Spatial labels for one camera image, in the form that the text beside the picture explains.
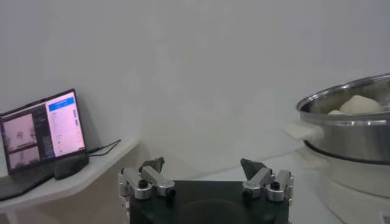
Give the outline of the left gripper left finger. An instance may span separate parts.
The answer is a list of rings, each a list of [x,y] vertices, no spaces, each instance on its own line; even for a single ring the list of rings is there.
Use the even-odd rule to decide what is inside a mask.
[[[118,195],[125,205],[130,204],[130,198],[148,200],[153,190],[167,201],[173,201],[176,196],[176,186],[173,180],[165,178],[162,168],[164,157],[145,161],[139,168],[125,167],[118,172]]]

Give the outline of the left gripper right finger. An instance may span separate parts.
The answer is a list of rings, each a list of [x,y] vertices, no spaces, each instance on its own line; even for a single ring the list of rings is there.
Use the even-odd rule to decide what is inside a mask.
[[[262,193],[273,202],[292,202],[294,177],[288,170],[275,174],[271,168],[261,162],[241,158],[241,167],[247,181],[243,182],[242,196],[244,201],[260,198]]]

